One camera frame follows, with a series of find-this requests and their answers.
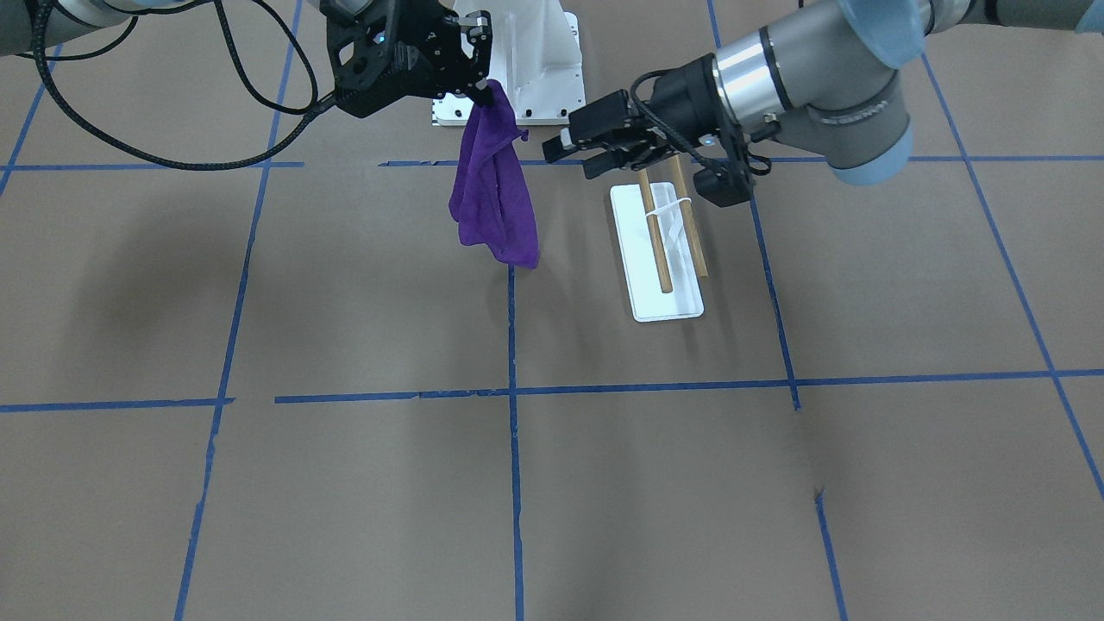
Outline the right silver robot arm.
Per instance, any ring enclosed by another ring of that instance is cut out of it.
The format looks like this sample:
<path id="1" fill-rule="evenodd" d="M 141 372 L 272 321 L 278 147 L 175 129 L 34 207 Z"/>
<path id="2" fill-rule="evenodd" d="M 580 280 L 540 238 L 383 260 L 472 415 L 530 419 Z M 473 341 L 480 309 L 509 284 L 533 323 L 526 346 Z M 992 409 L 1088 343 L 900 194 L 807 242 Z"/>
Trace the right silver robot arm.
<path id="1" fill-rule="evenodd" d="M 225 1 L 3 1 L 3 56 L 33 59 L 33 31 L 51 9 L 41 48 L 123 25 L 142 15 L 171 15 Z M 493 103 L 486 86 L 492 59 L 492 15 L 458 15 L 439 1 L 304 1 L 326 19 L 326 52 L 335 106 L 367 118 L 406 97 L 461 96 Z"/>

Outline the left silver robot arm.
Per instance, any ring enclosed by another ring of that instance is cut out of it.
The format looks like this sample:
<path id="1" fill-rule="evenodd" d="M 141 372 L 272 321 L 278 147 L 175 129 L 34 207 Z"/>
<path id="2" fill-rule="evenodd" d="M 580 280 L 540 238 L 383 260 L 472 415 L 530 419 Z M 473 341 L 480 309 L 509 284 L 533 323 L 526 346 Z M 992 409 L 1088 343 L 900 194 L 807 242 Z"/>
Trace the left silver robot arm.
<path id="1" fill-rule="evenodd" d="M 959 24 L 1101 32 L 1100 1 L 816 1 L 684 66 L 572 110 L 546 162 L 593 152 L 590 179 L 643 172 L 676 154 L 700 166 L 696 192 L 749 202 L 772 141 L 825 158 L 847 185 L 880 185 L 907 164 L 913 125 L 900 69 Z"/>

